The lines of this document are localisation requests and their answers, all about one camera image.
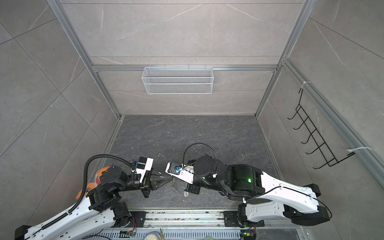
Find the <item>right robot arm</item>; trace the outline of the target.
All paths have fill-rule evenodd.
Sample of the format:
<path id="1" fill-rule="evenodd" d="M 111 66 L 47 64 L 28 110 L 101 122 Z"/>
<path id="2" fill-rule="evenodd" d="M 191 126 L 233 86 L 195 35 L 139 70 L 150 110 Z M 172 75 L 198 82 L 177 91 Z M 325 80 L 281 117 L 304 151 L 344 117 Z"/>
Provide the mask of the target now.
<path id="1" fill-rule="evenodd" d="M 289 219 L 293 224 L 316 226 L 328 222 L 332 212 L 318 200 L 318 185 L 296 186 L 278 180 L 249 165 L 225 165 L 204 155 L 179 167 L 188 178 L 187 192 L 199 194 L 201 188 L 217 191 L 232 201 L 240 201 L 237 225 L 257 223 L 273 216 Z"/>

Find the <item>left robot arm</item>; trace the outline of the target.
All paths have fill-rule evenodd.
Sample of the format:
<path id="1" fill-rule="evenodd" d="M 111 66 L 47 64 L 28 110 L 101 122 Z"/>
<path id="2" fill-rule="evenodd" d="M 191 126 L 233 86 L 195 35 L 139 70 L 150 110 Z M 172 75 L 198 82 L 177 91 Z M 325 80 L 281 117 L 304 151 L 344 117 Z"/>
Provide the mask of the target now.
<path id="1" fill-rule="evenodd" d="M 16 229 L 16 240 L 76 240 L 98 230 L 136 227 L 139 218 L 132 216 L 121 192 L 142 191 L 147 198 L 152 190 L 172 181 L 172 177 L 142 170 L 127 175 L 119 167 L 102 171 L 100 183 L 67 210 L 35 226 L 23 225 Z"/>

